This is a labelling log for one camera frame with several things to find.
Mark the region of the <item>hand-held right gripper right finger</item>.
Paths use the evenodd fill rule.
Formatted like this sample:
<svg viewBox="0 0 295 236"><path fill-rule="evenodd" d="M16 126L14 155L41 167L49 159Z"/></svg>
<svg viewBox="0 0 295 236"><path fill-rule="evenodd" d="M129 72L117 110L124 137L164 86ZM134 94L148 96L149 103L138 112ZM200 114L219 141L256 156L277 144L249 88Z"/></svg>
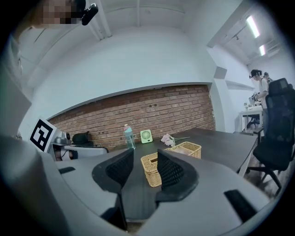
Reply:
<svg viewBox="0 0 295 236"><path fill-rule="evenodd" d="M267 196L230 168L159 150L162 189L147 221L149 236L222 236L251 219Z"/></svg>

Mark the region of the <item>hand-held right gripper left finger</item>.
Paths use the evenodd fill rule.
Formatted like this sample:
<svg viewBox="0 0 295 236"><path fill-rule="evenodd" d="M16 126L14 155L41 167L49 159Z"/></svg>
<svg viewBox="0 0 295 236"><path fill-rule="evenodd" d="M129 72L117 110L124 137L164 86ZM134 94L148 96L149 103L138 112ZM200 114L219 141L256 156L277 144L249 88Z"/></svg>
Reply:
<svg viewBox="0 0 295 236"><path fill-rule="evenodd" d="M43 154L51 191L71 236L125 236L122 188L133 170L133 150L68 161Z"/></svg>

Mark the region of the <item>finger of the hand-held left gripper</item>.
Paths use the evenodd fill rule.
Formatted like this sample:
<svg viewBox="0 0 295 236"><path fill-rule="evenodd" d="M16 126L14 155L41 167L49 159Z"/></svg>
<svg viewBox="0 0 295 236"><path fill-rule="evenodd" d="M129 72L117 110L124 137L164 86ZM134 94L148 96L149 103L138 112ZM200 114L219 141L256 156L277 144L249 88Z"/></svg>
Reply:
<svg viewBox="0 0 295 236"><path fill-rule="evenodd" d="M109 152L105 147L66 146L65 148L72 152L73 158L95 157Z"/></svg>

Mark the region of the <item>person's left hand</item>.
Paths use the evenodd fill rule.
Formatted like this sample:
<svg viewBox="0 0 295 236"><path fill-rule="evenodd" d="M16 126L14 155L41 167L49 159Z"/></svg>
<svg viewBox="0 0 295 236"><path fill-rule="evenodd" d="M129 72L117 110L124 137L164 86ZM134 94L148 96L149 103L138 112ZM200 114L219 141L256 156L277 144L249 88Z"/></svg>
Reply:
<svg viewBox="0 0 295 236"><path fill-rule="evenodd" d="M60 149L54 151L56 161L68 161L78 159L77 151Z"/></svg>

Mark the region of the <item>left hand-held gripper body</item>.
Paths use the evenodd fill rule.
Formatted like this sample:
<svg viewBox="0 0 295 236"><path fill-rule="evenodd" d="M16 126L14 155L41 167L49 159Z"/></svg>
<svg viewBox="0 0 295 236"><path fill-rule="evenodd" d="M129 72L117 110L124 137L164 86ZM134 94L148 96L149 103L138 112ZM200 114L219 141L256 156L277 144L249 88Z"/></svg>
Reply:
<svg viewBox="0 0 295 236"><path fill-rule="evenodd" d="M48 152L52 143L66 146L71 144L70 135L62 132L47 120L39 117L31 133L29 141L40 152Z"/></svg>

